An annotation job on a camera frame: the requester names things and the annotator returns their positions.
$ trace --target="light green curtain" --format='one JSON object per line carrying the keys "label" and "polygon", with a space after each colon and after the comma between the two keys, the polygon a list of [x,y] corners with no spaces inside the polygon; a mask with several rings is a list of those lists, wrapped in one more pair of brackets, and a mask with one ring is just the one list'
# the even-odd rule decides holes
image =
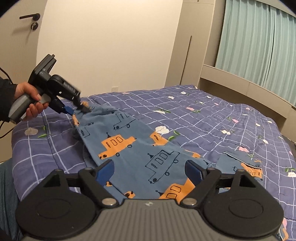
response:
{"label": "light green curtain", "polygon": [[226,0],[216,68],[296,103],[296,21],[255,0]]}

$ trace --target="shirt sleeve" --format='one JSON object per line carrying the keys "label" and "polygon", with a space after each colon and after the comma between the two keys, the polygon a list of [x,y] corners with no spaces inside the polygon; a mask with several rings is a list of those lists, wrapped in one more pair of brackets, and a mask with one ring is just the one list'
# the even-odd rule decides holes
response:
{"label": "shirt sleeve", "polygon": [[16,84],[10,84],[9,80],[0,78],[0,121],[9,122],[8,114],[15,101]]}

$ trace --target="person's arm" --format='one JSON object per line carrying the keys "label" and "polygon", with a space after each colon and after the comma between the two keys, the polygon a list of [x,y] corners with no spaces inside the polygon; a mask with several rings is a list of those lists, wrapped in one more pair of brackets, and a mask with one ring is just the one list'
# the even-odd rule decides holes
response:
{"label": "person's arm", "polygon": [[10,84],[9,80],[0,77],[0,121],[9,122],[8,114],[15,101],[16,84]]}
{"label": "person's arm", "polygon": [[9,83],[9,80],[0,78],[0,121],[9,122],[8,114],[13,102],[21,97],[24,93],[30,95],[36,104],[30,104],[26,111],[26,120],[30,120],[40,114],[48,107],[48,103],[41,104],[41,96],[38,94],[37,89],[27,82],[18,85]]}

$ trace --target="finger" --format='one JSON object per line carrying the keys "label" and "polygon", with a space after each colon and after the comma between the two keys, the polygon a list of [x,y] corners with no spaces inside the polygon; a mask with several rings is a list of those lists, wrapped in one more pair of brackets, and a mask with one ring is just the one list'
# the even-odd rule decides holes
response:
{"label": "finger", "polygon": [[38,90],[33,85],[30,85],[28,82],[25,82],[22,83],[21,88],[24,93],[30,95],[34,100],[41,100],[41,96],[39,95]]}
{"label": "finger", "polygon": [[46,109],[48,106],[49,106],[49,103],[45,103],[45,104],[43,105],[43,109]]}
{"label": "finger", "polygon": [[33,118],[32,112],[31,112],[30,108],[28,108],[27,111],[26,111],[26,118],[25,118],[25,120],[26,121],[29,121],[32,118]]}
{"label": "finger", "polygon": [[32,112],[32,116],[36,117],[38,115],[38,110],[36,106],[33,104],[30,104],[29,108],[30,108],[30,111]]}
{"label": "finger", "polygon": [[35,106],[37,108],[38,114],[40,114],[43,111],[43,104],[41,104],[40,102],[37,102]]}

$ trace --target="gray ribbed surface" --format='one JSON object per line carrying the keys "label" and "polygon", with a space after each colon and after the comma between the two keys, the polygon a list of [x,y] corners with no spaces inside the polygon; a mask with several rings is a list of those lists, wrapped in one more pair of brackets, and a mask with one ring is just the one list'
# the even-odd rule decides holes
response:
{"label": "gray ribbed surface", "polygon": [[[174,200],[126,200],[118,208],[104,210],[87,231],[65,241],[158,240],[234,241],[235,239],[213,231],[204,223],[197,211],[181,208]],[[278,241],[275,237],[262,240]],[[27,237],[23,241],[36,241],[36,239]]]}

